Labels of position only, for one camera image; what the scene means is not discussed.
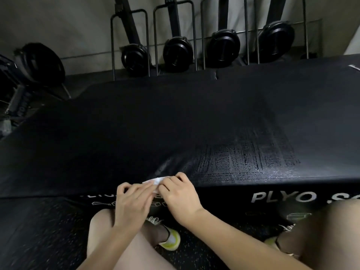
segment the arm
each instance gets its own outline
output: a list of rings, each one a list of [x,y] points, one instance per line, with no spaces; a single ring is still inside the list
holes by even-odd
[[[77,270],[114,269],[145,222],[156,187],[151,181],[142,185],[123,183],[117,188],[114,226]]]
[[[208,245],[231,270],[310,270],[298,260],[221,221],[201,204],[194,186],[179,172],[159,192],[174,218]]]

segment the yellow shoe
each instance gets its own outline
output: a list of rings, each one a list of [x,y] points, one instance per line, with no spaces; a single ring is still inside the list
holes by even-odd
[[[159,218],[157,217],[154,218],[153,216],[146,218],[146,220],[151,222],[153,225],[159,225],[162,221],[159,220]],[[180,241],[181,241],[180,234],[172,228],[169,228],[164,225],[162,226],[165,227],[166,230],[169,232],[169,237],[167,238],[166,241],[159,243],[159,245],[168,251],[175,251],[180,245]]]

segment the hand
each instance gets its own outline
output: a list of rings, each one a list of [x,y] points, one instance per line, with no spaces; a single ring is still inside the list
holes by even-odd
[[[149,214],[152,193],[156,189],[152,181],[146,184],[123,183],[117,187],[114,227],[130,229],[137,233]]]
[[[182,172],[164,178],[160,183],[159,192],[171,214],[184,227],[190,226],[197,213],[204,210],[194,185]]]

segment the person's right hand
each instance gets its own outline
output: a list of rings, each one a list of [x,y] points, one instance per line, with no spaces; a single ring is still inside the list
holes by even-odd
[[[197,213],[204,210],[194,185],[182,172],[164,178],[159,193],[176,221],[184,227],[190,226]]]

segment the leg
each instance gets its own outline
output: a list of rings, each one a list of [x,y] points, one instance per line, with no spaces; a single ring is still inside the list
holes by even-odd
[[[332,203],[278,237],[281,251],[297,254],[314,270],[355,270],[360,265],[360,200]]]
[[[88,256],[114,224],[114,210],[103,209],[91,219],[88,235]],[[163,226],[145,222],[142,229],[124,251],[114,270],[175,270],[153,246],[166,241],[168,232]]]

